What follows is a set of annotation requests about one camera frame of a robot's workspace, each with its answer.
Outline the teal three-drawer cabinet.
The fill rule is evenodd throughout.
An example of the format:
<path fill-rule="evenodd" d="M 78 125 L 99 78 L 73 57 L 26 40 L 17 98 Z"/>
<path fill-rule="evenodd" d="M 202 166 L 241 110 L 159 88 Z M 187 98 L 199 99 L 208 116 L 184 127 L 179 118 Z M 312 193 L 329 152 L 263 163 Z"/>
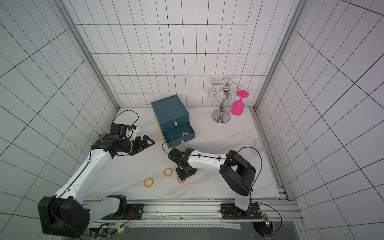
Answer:
<path fill-rule="evenodd" d="M 169 148 L 191 141 L 196 133 L 190 124 L 190 114 L 180 100 L 173 95 L 151 103 L 155 117 Z M 182 138 L 182 133 L 190 133 Z"/>

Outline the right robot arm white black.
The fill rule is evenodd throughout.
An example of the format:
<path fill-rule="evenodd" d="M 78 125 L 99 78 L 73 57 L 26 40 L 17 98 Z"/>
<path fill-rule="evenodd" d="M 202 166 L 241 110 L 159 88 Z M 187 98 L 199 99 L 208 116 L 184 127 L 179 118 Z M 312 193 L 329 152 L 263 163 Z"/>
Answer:
<path fill-rule="evenodd" d="M 172 148 L 168 159 L 178 165 L 176 172 L 180 181 L 193 176 L 198 169 L 218 172 L 236 193 L 235 207 L 241 212 L 249 210 L 257 170 L 239 152 L 229 151 L 226 155 L 213 155 L 190 148 L 184 152 Z"/>

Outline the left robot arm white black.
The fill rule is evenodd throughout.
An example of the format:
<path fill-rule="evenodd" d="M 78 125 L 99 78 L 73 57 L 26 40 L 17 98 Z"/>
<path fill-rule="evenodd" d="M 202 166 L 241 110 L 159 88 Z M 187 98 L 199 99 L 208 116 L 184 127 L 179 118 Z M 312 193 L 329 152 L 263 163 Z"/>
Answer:
<path fill-rule="evenodd" d="M 148 136 L 128 139 L 105 135 L 92 145 L 90 153 L 74 175 L 53 196 L 38 204 L 42 231 L 46 235 L 80 238 L 90 224 L 104 217 L 123 219 L 132 212 L 127 198 L 109 195 L 83 206 L 84 199 L 101 172 L 115 156 L 134 156 L 154 145 Z"/>

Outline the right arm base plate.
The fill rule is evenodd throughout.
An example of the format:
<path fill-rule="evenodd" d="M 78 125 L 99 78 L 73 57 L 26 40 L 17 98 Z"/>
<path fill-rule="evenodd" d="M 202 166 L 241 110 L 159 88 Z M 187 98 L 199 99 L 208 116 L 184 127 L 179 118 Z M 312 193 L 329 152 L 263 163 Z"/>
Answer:
<path fill-rule="evenodd" d="M 259 205 L 253 203 L 246 211 L 236 207 L 235 204 L 221 204 L 219 212 L 223 220 L 261 220 L 263 218 Z"/>

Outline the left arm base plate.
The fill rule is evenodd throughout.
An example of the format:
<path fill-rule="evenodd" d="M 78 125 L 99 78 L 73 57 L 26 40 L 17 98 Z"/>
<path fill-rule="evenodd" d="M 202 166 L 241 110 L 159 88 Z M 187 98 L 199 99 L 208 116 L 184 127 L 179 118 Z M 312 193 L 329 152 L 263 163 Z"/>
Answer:
<path fill-rule="evenodd" d="M 112 214 L 102 218 L 102 220 L 113 220 L 113 221 L 128 221 L 130 220 L 141 220 L 144 211 L 144 204 L 126 204 L 125 207 L 119 207 L 119 210 Z"/>

